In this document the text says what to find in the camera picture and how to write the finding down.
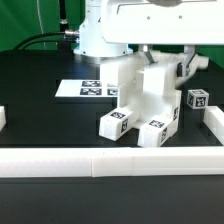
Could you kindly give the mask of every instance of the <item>green wall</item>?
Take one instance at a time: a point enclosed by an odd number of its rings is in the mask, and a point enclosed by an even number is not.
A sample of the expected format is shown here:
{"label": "green wall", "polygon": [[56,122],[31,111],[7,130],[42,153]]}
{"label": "green wall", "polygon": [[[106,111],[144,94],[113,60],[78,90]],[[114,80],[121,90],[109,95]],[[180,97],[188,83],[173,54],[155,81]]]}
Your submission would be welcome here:
{"label": "green wall", "polygon": [[[59,30],[58,0],[39,0],[44,32]],[[66,0],[70,28],[84,19],[85,0]],[[41,33],[36,0],[0,1],[0,51],[12,49],[22,40]],[[32,46],[40,49],[43,46]],[[224,46],[201,46],[198,50],[224,68]]]}

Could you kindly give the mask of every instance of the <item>black tabletop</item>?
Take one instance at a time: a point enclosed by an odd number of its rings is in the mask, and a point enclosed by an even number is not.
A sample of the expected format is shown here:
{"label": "black tabletop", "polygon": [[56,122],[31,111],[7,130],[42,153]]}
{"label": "black tabletop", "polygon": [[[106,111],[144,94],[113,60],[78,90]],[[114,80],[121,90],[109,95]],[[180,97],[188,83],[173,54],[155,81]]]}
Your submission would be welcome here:
{"label": "black tabletop", "polygon": [[[56,98],[62,79],[99,79],[99,67],[75,62],[55,51],[8,51],[0,54],[0,105],[7,125],[1,147],[137,147],[138,130],[113,142],[98,135],[99,120],[116,107],[115,98]],[[223,108],[224,70],[210,62],[181,87],[178,132],[164,146],[220,145],[203,123],[204,110],[186,105],[188,89],[204,89],[209,105]]]}
{"label": "black tabletop", "polygon": [[[0,104],[7,125],[1,147],[136,147],[138,131],[117,142],[98,136],[112,98],[55,98],[62,79],[98,79],[95,65],[72,54],[0,54]],[[210,62],[181,87],[179,130],[165,146],[220,145],[203,124],[203,110],[186,105],[188,89],[204,89],[223,109],[224,70]],[[158,176],[0,179],[1,224],[223,224],[224,177]]]}

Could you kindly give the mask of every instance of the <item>cube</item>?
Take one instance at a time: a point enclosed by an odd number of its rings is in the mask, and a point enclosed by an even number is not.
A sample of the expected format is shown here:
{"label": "cube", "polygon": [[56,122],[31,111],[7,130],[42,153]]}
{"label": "cube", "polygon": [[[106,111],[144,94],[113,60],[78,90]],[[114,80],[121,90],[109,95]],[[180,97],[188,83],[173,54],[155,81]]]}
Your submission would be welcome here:
{"label": "cube", "polygon": [[134,107],[116,108],[101,117],[99,135],[116,141],[132,128],[138,118],[139,113]]}
{"label": "cube", "polygon": [[151,121],[140,128],[138,145],[141,147],[160,147],[170,137],[172,119],[155,115]]}
{"label": "cube", "polygon": [[208,106],[209,94],[203,89],[188,90],[187,104],[192,109],[204,109]]}

